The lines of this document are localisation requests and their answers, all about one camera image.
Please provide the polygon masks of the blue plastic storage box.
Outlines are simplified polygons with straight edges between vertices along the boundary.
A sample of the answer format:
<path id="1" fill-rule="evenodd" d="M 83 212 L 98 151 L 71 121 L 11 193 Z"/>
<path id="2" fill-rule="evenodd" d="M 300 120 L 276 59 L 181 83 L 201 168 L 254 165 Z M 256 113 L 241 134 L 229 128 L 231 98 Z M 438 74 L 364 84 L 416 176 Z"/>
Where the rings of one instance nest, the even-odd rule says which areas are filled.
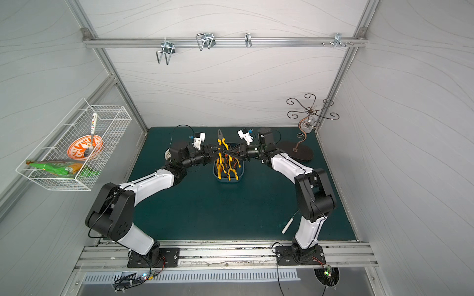
<path id="1" fill-rule="evenodd" d="M 218 156 L 214 163 L 213 174 L 221 183 L 237 183 L 244 175 L 244 163 L 229 156 Z"/>

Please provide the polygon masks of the yellow black pliers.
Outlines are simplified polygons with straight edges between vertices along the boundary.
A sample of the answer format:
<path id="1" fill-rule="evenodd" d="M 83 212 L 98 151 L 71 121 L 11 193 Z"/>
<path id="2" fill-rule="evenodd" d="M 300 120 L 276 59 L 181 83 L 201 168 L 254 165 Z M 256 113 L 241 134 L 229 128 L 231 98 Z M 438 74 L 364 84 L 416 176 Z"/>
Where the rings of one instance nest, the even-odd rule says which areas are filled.
<path id="1" fill-rule="evenodd" d="M 219 143 L 219 146 L 220 146 L 219 151 L 223 152 L 225 150 L 229 150 L 229 146 L 225 142 L 225 138 L 223 136 L 223 133 L 222 133 L 221 129 L 217 130 L 217 137 L 218 137 L 218 143 Z"/>
<path id="2" fill-rule="evenodd" d="M 225 164 L 224 158 L 222 157 L 222 154 L 219 153 L 218 158 L 216 159 L 217 176 L 219 180 L 222 179 L 223 174 L 225 175 L 228 174 L 225 169 L 224 164 Z"/>

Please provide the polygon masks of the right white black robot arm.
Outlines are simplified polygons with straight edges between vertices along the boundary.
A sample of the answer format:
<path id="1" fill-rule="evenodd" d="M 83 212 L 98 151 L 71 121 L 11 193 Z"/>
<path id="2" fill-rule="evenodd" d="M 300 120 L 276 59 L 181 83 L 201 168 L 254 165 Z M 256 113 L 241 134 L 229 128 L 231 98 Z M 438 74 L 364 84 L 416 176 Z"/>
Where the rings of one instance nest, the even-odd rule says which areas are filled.
<path id="1" fill-rule="evenodd" d="M 258 130 L 257 145 L 247 129 L 238 131 L 244 142 L 230 150 L 230 155 L 239 160 L 259 159 L 264 165 L 281 173 L 295 185 L 296 201 L 301 214 L 299 228 L 293 238 L 290 255 L 298 264 L 310 261 L 324 263 L 318 244 L 318 236 L 328 216 L 336 208 L 336 199 L 327 172 L 312 169 L 292 159 L 275 144 L 270 128 Z"/>

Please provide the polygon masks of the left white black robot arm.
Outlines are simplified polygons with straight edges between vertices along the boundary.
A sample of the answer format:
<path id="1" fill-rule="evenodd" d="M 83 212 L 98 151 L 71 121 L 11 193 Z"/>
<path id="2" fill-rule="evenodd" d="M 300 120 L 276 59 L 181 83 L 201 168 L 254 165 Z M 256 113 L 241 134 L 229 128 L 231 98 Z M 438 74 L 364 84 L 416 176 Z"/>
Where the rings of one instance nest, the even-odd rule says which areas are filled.
<path id="1" fill-rule="evenodd" d="M 162 260 L 160 243 L 134 224 L 135 207 L 148 197 L 178 185 L 188 168 L 213 163 L 224 150 L 215 144 L 204 144 L 199 149 L 186 142 L 173 144 L 165 165 L 155 172 L 120 185 L 105 184 L 85 219 L 86 226 L 129 249 L 132 267 L 137 267 L 138 261 L 157 266 Z"/>

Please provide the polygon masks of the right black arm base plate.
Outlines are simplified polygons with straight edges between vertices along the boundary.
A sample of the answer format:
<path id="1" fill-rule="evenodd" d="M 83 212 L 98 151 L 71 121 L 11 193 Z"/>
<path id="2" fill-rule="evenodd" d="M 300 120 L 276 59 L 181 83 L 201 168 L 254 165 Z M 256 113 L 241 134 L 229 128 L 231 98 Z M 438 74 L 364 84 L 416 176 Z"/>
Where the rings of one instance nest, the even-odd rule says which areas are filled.
<path id="1" fill-rule="evenodd" d="M 326 265 L 322 246 L 318 244 L 309 249 L 279 245 L 274 247 L 274 253 L 279 266 Z"/>

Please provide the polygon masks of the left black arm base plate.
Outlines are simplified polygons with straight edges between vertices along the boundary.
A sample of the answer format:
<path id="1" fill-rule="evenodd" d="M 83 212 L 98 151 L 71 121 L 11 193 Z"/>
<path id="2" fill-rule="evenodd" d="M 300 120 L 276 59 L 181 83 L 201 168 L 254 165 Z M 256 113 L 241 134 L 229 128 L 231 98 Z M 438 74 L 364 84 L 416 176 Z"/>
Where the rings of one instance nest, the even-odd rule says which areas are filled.
<path id="1" fill-rule="evenodd" d="M 127 268 L 175 268 L 178 266 L 180 248 L 154 248 L 147 255 L 131 251 Z"/>

